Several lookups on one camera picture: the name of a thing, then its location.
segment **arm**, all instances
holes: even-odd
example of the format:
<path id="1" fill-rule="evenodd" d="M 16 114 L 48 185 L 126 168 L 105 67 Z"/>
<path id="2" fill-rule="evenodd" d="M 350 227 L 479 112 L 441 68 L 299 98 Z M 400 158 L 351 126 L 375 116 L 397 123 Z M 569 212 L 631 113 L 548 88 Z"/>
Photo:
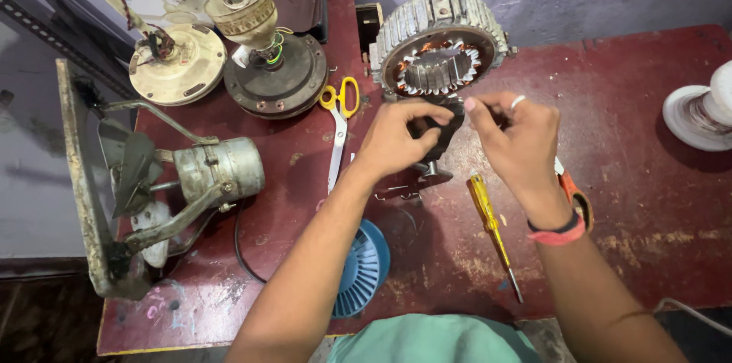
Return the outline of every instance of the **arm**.
<path id="1" fill-rule="evenodd" d="M 514 194 L 533 226 L 564 226 L 572 208 L 556 179 L 559 111 L 520 101 L 514 93 L 468 98 L 466 111 L 491 167 Z M 507 115 L 501 130 L 489 109 Z M 633 298 L 589 236 L 564 246 L 537 244 L 557 320 L 580 361 L 686 361 L 653 316 Z"/>
<path id="2" fill-rule="evenodd" d="M 426 102 L 383 105 L 356 158 L 264 286 L 226 355 L 234 361 L 307 361 L 328 328 L 343 264 L 376 182 L 418 162 L 440 129 L 413 140 L 406 124 L 453 114 Z"/>

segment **wooden workbench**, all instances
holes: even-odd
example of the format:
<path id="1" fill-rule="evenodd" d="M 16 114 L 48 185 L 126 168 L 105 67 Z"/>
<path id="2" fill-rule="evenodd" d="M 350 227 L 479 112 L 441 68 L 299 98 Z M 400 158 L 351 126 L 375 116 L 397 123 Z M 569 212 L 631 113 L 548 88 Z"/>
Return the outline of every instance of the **wooden workbench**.
<path id="1" fill-rule="evenodd" d="M 364 77 L 353 0 L 328 0 L 324 46 L 330 84 L 354 76 L 361 108 L 348 122 L 343 167 L 380 104 L 380 88 Z M 504 24 L 510 31 L 510 24 Z M 562 111 L 559 157 L 595 209 L 592 239 L 647 307 L 669 296 L 693 307 L 732 303 L 732 156 L 687 147 L 666 128 L 665 97 L 684 85 L 706 85 L 732 59 L 732 42 L 716 25 L 522 48 L 480 83 L 462 92 L 511 90 Z M 246 201 L 239 244 L 247 262 L 269 278 L 326 196 L 334 122 L 320 106 L 283 121 L 243 112 L 219 87 L 167 113 L 199 135 L 251 137 L 262 156 L 266 186 Z M 454 179 L 419 199 L 369 200 L 364 216 L 384 232 L 392 255 L 385 284 L 358 318 L 333 321 L 329 334 L 355 333 L 370 321 L 404 313 L 469 313 L 499 321 L 554 311 L 526 219 L 482 155 L 468 121 L 441 167 Z M 141 110 L 137 130 L 159 148 L 189 147 L 171 127 Z M 466 180 L 484 175 L 505 225 L 501 235 L 523 292 L 519 304 L 471 201 Z M 172 180 L 166 167 L 161 181 Z M 403 185 L 403 175 L 383 186 Z M 171 192 L 173 206 L 181 196 Z M 261 286 L 233 254 L 238 210 L 214 217 L 187 255 L 169 260 L 166 278 L 141 302 L 107 300 L 99 354 L 226 345 Z M 121 225 L 122 232 L 129 230 Z"/>

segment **black wire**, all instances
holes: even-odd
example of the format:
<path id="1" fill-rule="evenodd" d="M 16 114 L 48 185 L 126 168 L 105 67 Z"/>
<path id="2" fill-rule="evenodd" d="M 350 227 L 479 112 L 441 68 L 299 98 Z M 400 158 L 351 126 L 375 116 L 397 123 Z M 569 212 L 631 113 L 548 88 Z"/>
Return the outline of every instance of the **black wire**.
<path id="1" fill-rule="evenodd" d="M 244 210 L 244 205 L 242 204 L 239 207 L 239 213 L 236 214 L 236 221 L 233 224 L 233 249 L 236 253 L 236 259 L 239 261 L 239 265 L 242 266 L 242 269 L 249 274 L 249 277 L 254 279 L 259 284 L 266 284 L 267 281 L 265 279 L 262 279 L 260 276 L 257 276 L 257 274 L 247 265 L 246 262 L 244 262 L 244 259 L 242 258 L 241 253 L 239 252 L 239 218 L 242 216 L 242 211 Z"/>

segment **blue plastic fan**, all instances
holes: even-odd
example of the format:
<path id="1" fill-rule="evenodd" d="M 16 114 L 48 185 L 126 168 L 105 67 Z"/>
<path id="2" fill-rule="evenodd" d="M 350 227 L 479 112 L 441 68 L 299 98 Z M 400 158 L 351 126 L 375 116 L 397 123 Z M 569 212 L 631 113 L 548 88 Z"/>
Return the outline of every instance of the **blue plastic fan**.
<path id="1" fill-rule="evenodd" d="M 372 222 L 362 219 L 345 258 L 331 319 L 351 317 L 363 310 L 387 278 L 390 263 L 384 235 Z"/>

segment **green shirt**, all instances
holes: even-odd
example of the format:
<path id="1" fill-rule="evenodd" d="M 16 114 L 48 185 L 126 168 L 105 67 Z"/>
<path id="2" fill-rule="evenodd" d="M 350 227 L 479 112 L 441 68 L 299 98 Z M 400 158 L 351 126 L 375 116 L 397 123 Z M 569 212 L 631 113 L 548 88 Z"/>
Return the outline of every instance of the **green shirt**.
<path id="1" fill-rule="evenodd" d="M 496 321 L 469 315 L 404 315 L 373 321 L 339 337 L 328 363 L 536 362 L 526 336 Z"/>

